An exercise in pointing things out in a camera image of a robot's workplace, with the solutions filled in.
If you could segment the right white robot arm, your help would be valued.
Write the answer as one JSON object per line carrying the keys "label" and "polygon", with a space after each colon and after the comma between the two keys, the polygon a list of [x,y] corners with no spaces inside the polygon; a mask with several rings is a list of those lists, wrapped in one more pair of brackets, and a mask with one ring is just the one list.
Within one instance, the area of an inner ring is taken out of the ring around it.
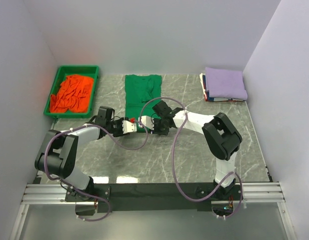
{"label": "right white robot arm", "polygon": [[[166,102],[161,100],[152,107],[156,115],[160,117],[154,126],[157,129],[167,130],[176,128],[177,133],[171,147],[171,168],[174,183],[180,194],[188,201],[199,203],[208,200],[215,195],[224,200],[231,193],[236,180],[239,178],[235,170],[237,152],[243,138],[225,113],[216,115],[204,115],[190,112],[184,107],[171,109]],[[175,148],[182,129],[191,130],[205,137],[208,148],[216,158],[216,173],[214,189],[202,198],[191,198],[181,188],[175,172]]]}

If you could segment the green t-shirt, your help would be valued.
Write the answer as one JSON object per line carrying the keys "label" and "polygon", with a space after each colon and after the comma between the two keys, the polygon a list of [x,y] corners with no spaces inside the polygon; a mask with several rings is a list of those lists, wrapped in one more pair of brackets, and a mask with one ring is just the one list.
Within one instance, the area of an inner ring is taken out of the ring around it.
{"label": "green t-shirt", "polygon": [[151,75],[125,75],[125,117],[139,119],[144,105],[154,99],[161,97],[162,76]]}

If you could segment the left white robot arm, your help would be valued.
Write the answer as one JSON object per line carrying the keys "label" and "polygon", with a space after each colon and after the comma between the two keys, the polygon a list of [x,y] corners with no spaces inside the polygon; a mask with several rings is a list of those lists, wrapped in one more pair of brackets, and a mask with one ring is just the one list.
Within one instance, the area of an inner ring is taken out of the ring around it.
{"label": "left white robot arm", "polygon": [[113,108],[100,106],[97,115],[87,122],[93,127],[80,127],[65,135],[60,135],[58,130],[49,130],[35,158],[34,167],[42,172],[47,169],[52,178],[69,183],[77,189],[76,194],[81,200],[91,200],[97,192],[93,178],[75,167],[78,147],[99,140],[107,133],[113,137],[123,136],[123,123],[127,118],[114,114]]}

